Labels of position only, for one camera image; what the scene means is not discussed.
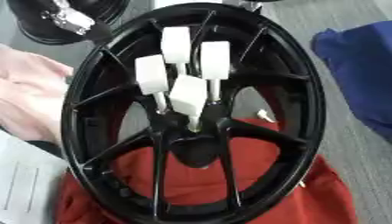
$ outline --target blue cloth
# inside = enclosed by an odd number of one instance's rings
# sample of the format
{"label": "blue cloth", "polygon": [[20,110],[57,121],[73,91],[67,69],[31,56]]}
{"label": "blue cloth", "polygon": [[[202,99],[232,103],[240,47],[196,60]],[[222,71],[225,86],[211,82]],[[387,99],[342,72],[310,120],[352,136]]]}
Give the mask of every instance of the blue cloth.
{"label": "blue cloth", "polygon": [[327,64],[354,115],[392,139],[392,21],[318,33],[313,51]]}

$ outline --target white paper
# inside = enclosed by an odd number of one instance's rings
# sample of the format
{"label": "white paper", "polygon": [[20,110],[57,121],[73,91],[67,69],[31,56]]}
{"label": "white paper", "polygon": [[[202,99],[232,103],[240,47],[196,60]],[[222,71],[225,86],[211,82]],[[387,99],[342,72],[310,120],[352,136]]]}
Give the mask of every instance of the white paper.
{"label": "white paper", "polygon": [[0,223],[53,223],[67,163],[0,131]]}

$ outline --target red fabric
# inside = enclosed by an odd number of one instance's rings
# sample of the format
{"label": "red fabric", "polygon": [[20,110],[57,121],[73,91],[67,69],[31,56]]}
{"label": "red fabric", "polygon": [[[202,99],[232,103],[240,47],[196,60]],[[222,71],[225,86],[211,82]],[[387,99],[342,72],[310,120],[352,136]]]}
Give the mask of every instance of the red fabric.
{"label": "red fabric", "polygon": [[[278,129],[274,123],[248,121]],[[270,168],[279,149],[272,143],[238,138],[232,140],[231,152],[237,182],[240,190],[243,190]],[[120,157],[113,168],[135,191],[151,197],[151,149],[137,150]],[[304,182],[306,188],[298,187],[278,205],[250,223],[358,223],[350,192],[321,156],[316,158]],[[164,195],[173,204],[195,205],[226,197],[225,178],[219,161],[201,170],[186,167],[170,155],[164,185]],[[57,209],[57,224],[120,223],[99,208],[70,174],[66,175]]]}

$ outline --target black wheel rim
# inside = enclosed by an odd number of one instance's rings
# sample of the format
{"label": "black wheel rim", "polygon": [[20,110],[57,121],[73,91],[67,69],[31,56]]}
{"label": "black wheel rim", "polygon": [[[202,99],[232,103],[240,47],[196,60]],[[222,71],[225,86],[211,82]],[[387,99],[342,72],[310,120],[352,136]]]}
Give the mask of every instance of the black wheel rim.
{"label": "black wheel rim", "polygon": [[[219,139],[217,156],[227,178],[227,198],[200,206],[174,206],[165,202],[163,180],[169,145],[189,139],[184,117],[158,115],[150,97],[142,96],[134,78],[134,59],[160,53],[160,32],[165,26],[192,27],[191,75],[199,75],[197,60],[204,40],[230,40],[234,55],[230,79],[224,81],[220,104],[209,104],[203,117],[205,138]],[[261,58],[278,61],[285,71],[259,66]],[[168,67],[172,81],[173,72]],[[277,132],[230,117],[235,94],[253,86],[259,91],[280,87],[290,102],[300,105],[284,111],[287,131]],[[107,124],[118,105],[140,102],[151,126],[120,143],[108,140]],[[298,184],[312,164],[325,125],[325,101],[314,65],[283,28],[249,11],[213,3],[190,3],[149,12],[116,31],[115,39],[97,47],[86,59],[71,85],[62,116],[64,155],[74,176],[97,201],[121,220],[131,223],[238,223],[264,213]],[[250,188],[239,192],[231,169],[227,140],[250,137],[279,146],[281,155]],[[144,146],[154,149],[154,193],[147,199],[125,185],[111,170],[115,158]],[[91,152],[88,149],[99,149]]]}

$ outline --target white cube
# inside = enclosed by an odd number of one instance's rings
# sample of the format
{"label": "white cube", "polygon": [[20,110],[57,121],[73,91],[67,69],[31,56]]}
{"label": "white cube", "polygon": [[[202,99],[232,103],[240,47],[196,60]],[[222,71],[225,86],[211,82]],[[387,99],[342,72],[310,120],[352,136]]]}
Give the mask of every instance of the white cube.
{"label": "white cube", "polygon": [[158,54],[136,59],[136,81],[144,95],[167,91],[164,57]]}
{"label": "white cube", "polygon": [[179,75],[170,93],[174,111],[200,116],[207,100],[207,82],[190,75]]}
{"label": "white cube", "polygon": [[166,63],[188,63],[191,59],[191,34],[189,27],[165,27],[162,32],[161,48]]}
{"label": "white cube", "polygon": [[230,73],[230,43],[227,41],[202,43],[200,64],[203,79],[228,79]]}

